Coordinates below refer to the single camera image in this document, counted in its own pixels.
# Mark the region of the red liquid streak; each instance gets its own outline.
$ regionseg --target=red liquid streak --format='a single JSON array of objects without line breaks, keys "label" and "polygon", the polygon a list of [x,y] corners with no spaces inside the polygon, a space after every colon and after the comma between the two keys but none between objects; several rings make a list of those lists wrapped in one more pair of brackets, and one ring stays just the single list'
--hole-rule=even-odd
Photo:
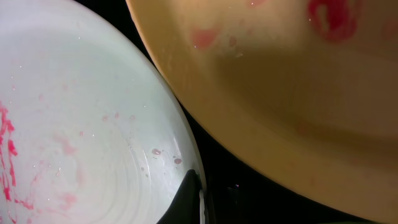
[{"label": "red liquid streak", "polygon": [[194,29],[191,33],[192,43],[195,48],[206,49],[214,42],[219,32],[218,28]]},{"label": "red liquid streak", "polygon": [[[3,152],[2,152],[2,144],[3,144],[3,140],[4,140],[4,135],[6,132],[8,132],[9,138],[11,137],[11,133],[15,130],[15,128],[13,127],[11,121],[9,119],[7,119],[7,114],[8,114],[8,110],[3,107],[3,105],[0,102],[0,113],[1,113],[1,129],[0,129],[0,158],[1,158],[1,165],[3,168],[3,171],[1,173],[2,178],[1,178],[1,187],[3,189],[3,194],[6,198],[7,201],[11,202],[11,188],[10,188],[10,184],[9,184],[9,179],[7,174],[5,174],[5,170],[6,170],[6,165],[4,163],[4,158],[3,158]],[[12,163],[12,156],[17,156],[18,153],[15,149],[15,145],[14,142],[10,139],[8,139],[7,141],[7,146],[8,146],[8,159],[9,159],[9,163],[10,163],[10,170],[9,170],[9,174],[12,178],[12,185],[16,186],[16,178],[15,178],[15,173],[14,173],[14,164]]]},{"label": "red liquid streak", "polygon": [[17,221],[18,221],[17,218],[15,218],[15,219],[11,218],[11,215],[10,215],[10,214],[8,214],[8,218],[12,221],[13,224],[16,224]]},{"label": "red liquid streak", "polygon": [[[349,8],[348,0],[312,0],[308,5],[308,15],[315,30],[324,39],[340,42],[354,36],[361,5],[362,0],[356,0],[352,8]],[[321,18],[318,15],[322,6],[327,9],[328,30],[322,30]]]},{"label": "red liquid streak", "polygon": [[28,203],[23,200],[14,199],[15,203],[21,204],[23,207],[27,208],[28,210],[33,210],[33,203]]},{"label": "red liquid streak", "polygon": [[264,3],[266,0],[246,0],[249,7],[256,7]]},{"label": "red liquid streak", "polygon": [[4,173],[2,175],[2,191],[4,193],[4,196],[6,197],[7,201],[11,201],[11,195],[10,195],[10,183],[8,182],[8,178],[4,177]]}]

